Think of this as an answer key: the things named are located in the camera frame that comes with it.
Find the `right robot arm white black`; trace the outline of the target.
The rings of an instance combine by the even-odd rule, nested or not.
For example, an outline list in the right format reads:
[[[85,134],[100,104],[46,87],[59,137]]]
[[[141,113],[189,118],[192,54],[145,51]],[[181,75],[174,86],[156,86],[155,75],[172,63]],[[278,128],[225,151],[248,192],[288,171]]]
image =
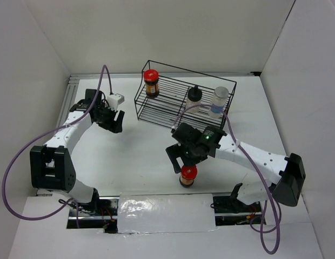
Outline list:
[[[232,209],[243,211],[248,205],[273,198],[295,207],[306,179],[302,158],[297,154],[278,155],[233,139],[222,129],[208,126],[204,131],[181,123],[171,130],[175,145],[166,148],[174,172],[189,180],[197,174],[196,165],[209,157],[234,162],[259,174],[260,181],[235,185],[230,199]]]

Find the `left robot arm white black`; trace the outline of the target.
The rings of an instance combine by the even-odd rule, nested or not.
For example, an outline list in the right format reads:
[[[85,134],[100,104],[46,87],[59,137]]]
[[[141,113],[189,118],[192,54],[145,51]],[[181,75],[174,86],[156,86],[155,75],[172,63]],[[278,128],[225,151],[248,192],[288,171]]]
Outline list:
[[[123,102],[121,94],[103,97],[102,91],[87,89],[84,99],[70,108],[63,128],[44,145],[33,146],[30,150],[32,186],[73,198],[89,215],[99,213],[98,191],[77,179],[71,154],[93,124],[112,133],[122,132],[125,113],[118,110],[118,106]]]

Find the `red lid spice jar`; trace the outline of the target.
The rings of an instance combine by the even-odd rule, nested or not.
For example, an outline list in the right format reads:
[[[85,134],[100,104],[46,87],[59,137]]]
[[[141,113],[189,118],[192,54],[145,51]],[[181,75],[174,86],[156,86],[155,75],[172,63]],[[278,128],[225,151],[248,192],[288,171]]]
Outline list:
[[[155,98],[159,95],[159,73],[154,69],[148,69],[143,73],[145,82],[145,92],[150,98]]]
[[[197,166],[183,166],[179,177],[180,184],[185,187],[191,187],[197,176]]]

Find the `silver lid white bottle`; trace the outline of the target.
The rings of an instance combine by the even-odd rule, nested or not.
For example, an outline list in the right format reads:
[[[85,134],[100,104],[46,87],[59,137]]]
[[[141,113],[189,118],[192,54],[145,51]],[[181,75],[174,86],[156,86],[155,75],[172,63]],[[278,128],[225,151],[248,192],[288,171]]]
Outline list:
[[[209,109],[209,116],[217,119],[222,115],[222,110],[226,105],[229,91],[224,86],[219,86],[214,90],[211,107]]]

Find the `black lid white bottle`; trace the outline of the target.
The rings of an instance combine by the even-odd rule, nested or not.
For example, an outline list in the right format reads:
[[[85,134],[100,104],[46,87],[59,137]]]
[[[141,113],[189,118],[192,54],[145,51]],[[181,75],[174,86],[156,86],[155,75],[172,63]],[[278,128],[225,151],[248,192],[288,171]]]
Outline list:
[[[187,100],[185,109],[188,113],[197,113],[199,111],[199,104],[202,99],[202,91],[199,89],[198,85],[190,88],[187,92]]]

